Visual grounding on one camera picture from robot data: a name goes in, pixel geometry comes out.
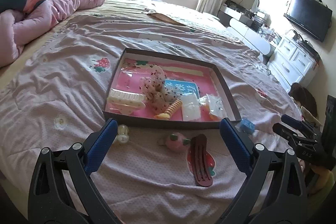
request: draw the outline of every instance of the drawer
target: drawer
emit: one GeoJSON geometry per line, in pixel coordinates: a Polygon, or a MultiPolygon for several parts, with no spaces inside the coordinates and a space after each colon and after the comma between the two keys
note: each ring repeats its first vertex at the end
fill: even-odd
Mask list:
{"type": "Polygon", "coordinates": [[[245,38],[251,43],[253,44],[254,47],[256,47],[258,49],[258,51],[260,51],[263,55],[268,55],[271,56],[271,50],[272,47],[269,44],[269,42],[261,37],[258,33],[256,33],[255,31],[253,31],[252,29],[248,29],[245,35],[245,38]]]}
{"type": "Polygon", "coordinates": [[[293,42],[290,42],[287,39],[284,39],[282,44],[278,47],[278,49],[283,53],[285,57],[288,59],[291,59],[294,55],[297,47],[293,44],[293,42]]]}
{"type": "Polygon", "coordinates": [[[249,29],[248,26],[245,24],[239,22],[235,18],[232,18],[230,20],[230,26],[235,29],[237,32],[239,32],[243,37],[246,35],[247,30],[249,29]]]}
{"type": "Polygon", "coordinates": [[[254,47],[247,39],[243,38],[242,42],[245,44],[245,46],[249,47],[251,50],[259,52],[259,50],[254,47]]]}
{"type": "Polygon", "coordinates": [[[303,74],[306,75],[308,71],[313,67],[314,61],[311,60],[306,54],[304,54],[300,49],[298,49],[291,63],[303,74]]]}
{"type": "Polygon", "coordinates": [[[290,85],[293,83],[300,83],[300,81],[303,79],[303,75],[300,73],[300,71],[292,66],[279,51],[276,51],[271,56],[269,62],[278,69],[278,71],[283,75],[290,85]]]}
{"type": "Polygon", "coordinates": [[[239,32],[237,32],[235,29],[233,29],[232,27],[227,27],[226,30],[228,30],[230,33],[232,33],[240,41],[242,41],[244,39],[244,37],[239,32]]]}
{"type": "Polygon", "coordinates": [[[280,82],[281,86],[285,89],[287,93],[291,90],[290,84],[281,75],[281,73],[270,63],[267,64],[268,69],[271,71],[272,75],[280,82]]]}

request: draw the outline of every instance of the plastic bag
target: plastic bag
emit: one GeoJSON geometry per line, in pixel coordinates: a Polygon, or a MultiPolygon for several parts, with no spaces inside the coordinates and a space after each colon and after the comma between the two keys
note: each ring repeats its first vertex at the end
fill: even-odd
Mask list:
{"type": "Polygon", "coordinates": [[[180,100],[182,101],[182,118],[183,121],[200,121],[201,120],[201,108],[197,96],[195,93],[189,93],[182,95],[180,100]]]}
{"type": "Polygon", "coordinates": [[[207,94],[199,99],[199,103],[209,111],[210,118],[213,121],[221,121],[227,117],[223,101],[220,97],[207,94]]]}
{"type": "Polygon", "coordinates": [[[146,107],[143,101],[146,100],[144,94],[126,92],[122,90],[111,89],[107,101],[119,110],[123,115],[130,115],[134,111],[146,107]]]}

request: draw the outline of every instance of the screw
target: screw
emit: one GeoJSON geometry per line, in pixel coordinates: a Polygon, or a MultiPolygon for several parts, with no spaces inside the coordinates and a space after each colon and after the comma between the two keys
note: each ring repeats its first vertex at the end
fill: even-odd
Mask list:
{"type": "Polygon", "coordinates": [[[72,149],[74,149],[74,150],[78,150],[78,149],[81,149],[81,148],[82,148],[82,144],[80,144],[80,143],[75,143],[72,146],[72,149]]]}
{"type": "Polygon", "coordinates": [[[46,154],[46,153],[48,153],[49,152],[49,148],[47,148],[47,147],[45,147],[45,148],[43,148],[42,150],[41,150],[41,153],[42,154],[46,154]]]}
{"type": "Polygon", "coordinates": [[[288,149],[288,150],[287,150],[287,153],[290,154],[290,155],[292,155],[292,156],[295,155],[295,152],[294,152],[293,149],[288,149]]]}
{"type": "Polygon", "coordinates": [[[257,150],[259,150],[259,151],[262,151],[262,150],[265,149],[265,146],[263,146],[262,144],[258,143],[258,144],[255,145],[255,148],[256,148],[257,150]]]}

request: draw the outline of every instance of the blue card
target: blue card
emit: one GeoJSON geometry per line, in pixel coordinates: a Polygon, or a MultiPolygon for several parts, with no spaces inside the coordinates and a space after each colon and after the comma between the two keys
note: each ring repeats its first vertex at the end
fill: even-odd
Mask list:
{"type": "Polygon", "coordinates": [[[168,88],[176,88],[178,89],[183,95],[188,93],[196,94],[197,99],[200,98],[200,94],[198,92],[198,87],[193,82],[185,82],[185,81],[178,81],[178,80],[165,80],[165,86],[168,88]]]}

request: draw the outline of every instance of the box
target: box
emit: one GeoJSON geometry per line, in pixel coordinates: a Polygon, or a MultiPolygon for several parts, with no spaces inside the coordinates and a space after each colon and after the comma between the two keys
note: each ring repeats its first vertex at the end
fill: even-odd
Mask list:
{"type": "MultiPolygon", "coordinates": [[[[182,90],[188,88],[188,92],[195,93],[197,97],[205,94],[217,95],[222,99],[227,113],[226,116],[232,121],[241,120],[231,92],[219,69],[214,64],[160,52],[126,48],[112,74],[106,98],[109,96],[111,89],[141,93],[138,79],[144,71],[147,71],[154,64],[161,66],[164,70],[168,78],[166,84],[177,85],[182,90]],[[128,72],[130,68],[134,68],[134,74],[128,72]]],[[[176,117],[173,118],[173,116],[168,121],[155,119],[154,114],[148,109],[136,111],[131,115],[123,115],[115,111],[107,100],[105,100],[103,113],[106,120],[113,118],[118,124],[131,127],[204,130],[219,129],[220,125],[220,121],[207,119],[203,117],[203,114],[202,121],[189,122],[182,121],[179,118],[179,116],[182,117],[182,113],[176,113],[176,117]]]]}

